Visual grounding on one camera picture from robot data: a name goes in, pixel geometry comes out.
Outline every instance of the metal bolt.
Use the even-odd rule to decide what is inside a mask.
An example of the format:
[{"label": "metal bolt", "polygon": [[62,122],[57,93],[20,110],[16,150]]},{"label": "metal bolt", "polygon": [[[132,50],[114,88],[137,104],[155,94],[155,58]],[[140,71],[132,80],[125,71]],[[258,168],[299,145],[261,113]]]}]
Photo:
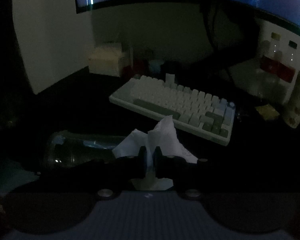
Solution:
[{"label": "metal bolt", "polygon": [[199,197],[201,195],[201,192],[196,189],[188,189],[186,190],[186,195],[188,197],[195,198],[195,197]]},{"label": "metal bolt", "polygon": [[101,189],[98,191],[98,195],[100,197],[111,197],[113,194],[113,191],[107,188]]}]

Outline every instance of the bottle cap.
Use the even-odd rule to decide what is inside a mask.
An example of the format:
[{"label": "bottle cap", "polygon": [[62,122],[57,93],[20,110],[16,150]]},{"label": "bottle cap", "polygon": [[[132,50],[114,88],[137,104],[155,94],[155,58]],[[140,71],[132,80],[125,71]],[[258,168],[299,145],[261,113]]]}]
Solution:
[{"label": "bottle cap", "polygon": [[280,38],[281,38],[281,35],[278,34],[278,33],[271,33],[271,38],[274,39],[274,40],[279,41]]},{"label": "bottle cap", "polygon": [[293,49],[296,49],[298,46],[298,44],[296,44],[295,42],[293,41],[289,41],[289,47],[293,48]]}]

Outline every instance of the green spacebar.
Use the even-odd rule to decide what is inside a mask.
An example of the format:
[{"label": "green spacebar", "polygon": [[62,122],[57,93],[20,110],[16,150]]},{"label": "green spacebar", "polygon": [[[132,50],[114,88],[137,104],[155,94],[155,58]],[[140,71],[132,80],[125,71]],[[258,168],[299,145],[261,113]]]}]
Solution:
[{"label": "green spacebar", "polygon": [[172,115],[173,119],[179,119],[180,114],[178,112],[172,111],[170,109],[164,108],[162,106],[157,106],[153,103],[149,103],[146,101],[143,101],[141,99],[135,99],[133,101],[133,104],[135,104],[136,106],[141,106],[145,109],[148,109],[150,111],[156,112],[158,114],[163,114],[163,115]]}]

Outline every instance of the white keyboard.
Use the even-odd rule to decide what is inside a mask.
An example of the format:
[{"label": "white keyboard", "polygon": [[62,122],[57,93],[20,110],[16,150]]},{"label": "white keyboard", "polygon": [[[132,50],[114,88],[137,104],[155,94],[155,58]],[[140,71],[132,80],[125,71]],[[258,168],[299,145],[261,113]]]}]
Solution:
[{"label": "white keyboard", "polygon": [[176,128],[227,146],[235,105],[226,99],[174,83],[142,76],[132,78],[109,97],[110,102],[155,120],[172,115]]}]

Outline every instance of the gray ribbed surface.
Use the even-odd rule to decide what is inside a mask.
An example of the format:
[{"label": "gray ribbed surface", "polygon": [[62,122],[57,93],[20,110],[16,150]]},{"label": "gray ribbed surface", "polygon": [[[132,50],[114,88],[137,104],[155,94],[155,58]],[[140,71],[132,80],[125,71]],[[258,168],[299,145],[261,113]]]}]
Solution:
[{"label": "gray ribbed surface", "polygon": [[14,230],[4,240],[293,240],[284,231],[257,236],[233,232],[210,218],[198,202],[175,192],[150,194],[123,192],[114,200],[98,202],[86,220],[63,232],[34,236]]}]

